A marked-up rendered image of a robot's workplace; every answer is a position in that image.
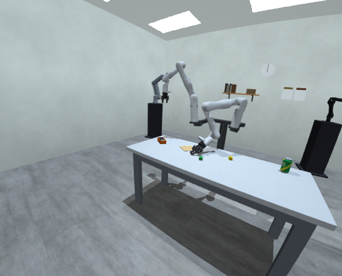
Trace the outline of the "orange pocket multimeter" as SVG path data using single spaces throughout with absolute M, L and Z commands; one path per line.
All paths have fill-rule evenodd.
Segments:
M 166 143 L 166 140 L 165 140 L 165 138 L 163 138 L 163 137 L 158 137 L 158 142 L 159 142 L 160 144 L 165 144 L 165 143 Z

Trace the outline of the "green drink can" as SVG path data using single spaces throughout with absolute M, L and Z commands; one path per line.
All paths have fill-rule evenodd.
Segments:
M 285 157 L 285 159 L 283 159 L 280 171 L 283 173 L 289 173 L 292 162 L 293 161 L 291 158 Z

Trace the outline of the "tan square mat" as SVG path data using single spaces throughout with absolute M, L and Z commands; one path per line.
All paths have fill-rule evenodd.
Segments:
M 192 146 L 180 146 L 184 151 L 191 151 L 192 150 Z

